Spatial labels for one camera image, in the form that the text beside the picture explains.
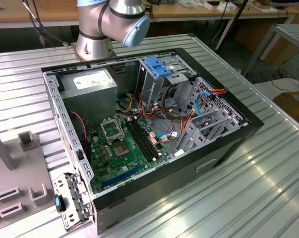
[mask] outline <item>motherboard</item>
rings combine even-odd
[[[93,192],[108,189],[168,161],[166,149],[154,137],[143,117],[111,119],[89,131]]]

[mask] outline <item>green motherboard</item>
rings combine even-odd
[[[108,142],[107,137],[120,131],[115,123],[104,127],[107,137],[101,127],[88,132],[88,140],[91,144],[90,164],[94,172],[91,186],[94,193],[108,189],[170,159],[160,143],[154,145],[152,142],[149,135],[151,128],[143,117],[134,121],[133,127],[127,121],[119,123],[124,139]],[[158,155],[157,158],[149,158],[149,147],[148,145],[144,147],[146,141],[151,143],[149,146],[152,150],[156,150],[154,154]]]

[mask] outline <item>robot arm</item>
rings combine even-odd
[[[111,57],[111,39],[135,47],[150,24],[141,0],[78,0],[80,34],[76,43],[82,60]]]

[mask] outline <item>cardboard box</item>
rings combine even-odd
[[[299,123],[299,92],[282,93],[273,102]]]

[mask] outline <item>ribbed metal surface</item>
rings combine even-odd
[[[265,122],[223,165],[170,194],[101,237],[299,237],[299,129],[223,60],[188,35],[145,39],[118,55],[182,47]],[[76,62],[72,49],[0,54],[2,140],[40,134],[51,179],[71,171],[49,108],[40,67]],[[88,222],[68,234],[54,207],[0,230],[0,237],[84,237]]]
[[[299,47],[299,24],[280,24],[275,31]]]

